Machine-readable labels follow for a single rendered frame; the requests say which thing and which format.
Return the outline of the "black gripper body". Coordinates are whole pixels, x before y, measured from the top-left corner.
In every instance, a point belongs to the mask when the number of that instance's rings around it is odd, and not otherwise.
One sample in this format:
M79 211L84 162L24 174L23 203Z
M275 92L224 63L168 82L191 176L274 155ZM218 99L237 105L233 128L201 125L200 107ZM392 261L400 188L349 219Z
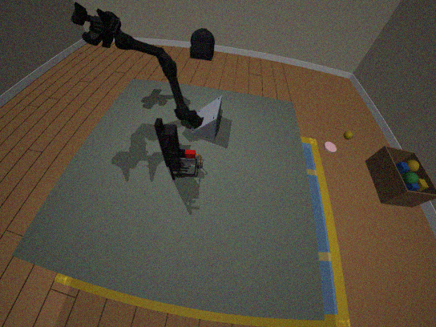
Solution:
M85 21L88 21L91 24L92 30L99 32L99 33L103 30L104 34L105 34L105 38L108 37L109 34L113 34L114 36L116 36L119 33L119 30L121 27L121 21L119 19L117 19L117 18L115 19L115 22L114 22L112 29L110 31L108 31L108 30L103 29L103 22L101 22L102 20L100 19L99 16L90 16L89 14L87 14L87 11L85 11L83 19L81 22L75 21L74 20L74 16L76 13L75 11L71 17L71 21L74 24L78 24L78 25L82 26L82 25L84 25Z

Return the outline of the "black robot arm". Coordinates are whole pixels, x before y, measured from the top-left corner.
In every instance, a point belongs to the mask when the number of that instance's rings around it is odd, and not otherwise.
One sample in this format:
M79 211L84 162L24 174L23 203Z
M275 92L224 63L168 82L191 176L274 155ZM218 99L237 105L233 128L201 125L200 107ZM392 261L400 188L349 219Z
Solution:
M84 32L82 34L83 40L88 44L97 46L101 41L103 41L102 47L110 48L111 43L115 38L115 45L121 50L137 50L157 57L165 77L169 80L170 87L175 98L176 109L174 109L174 112L176 113L176 117L181 121L188 120L188 122L194 127L193 129L202 124L204 117L199 117L196 114L196 111L190 111L188 106L185 104L180 91L179 82L176 78L176 63L162 47L158 48L157 46L135 40L121 30L119 30L119 33L116 36L109 34L106 38L103 30L99 33L92 30L91 26L89 30L90 31L88 33Z

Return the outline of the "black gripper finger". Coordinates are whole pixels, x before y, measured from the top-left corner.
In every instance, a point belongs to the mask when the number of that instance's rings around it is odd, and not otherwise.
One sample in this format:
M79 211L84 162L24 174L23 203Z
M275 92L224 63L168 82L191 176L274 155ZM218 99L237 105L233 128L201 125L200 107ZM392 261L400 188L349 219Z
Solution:
M78 4L77 2L75 2L74 6L75 6L75 10L76 10L74 20L77 22L81 22L83 19L84 13L86 11L86 8L84 8L83 6Z
M106 12L97 9L97 14L103 22L103 29L110 31L114 25L115 17L112 17L111 15L107 14Z

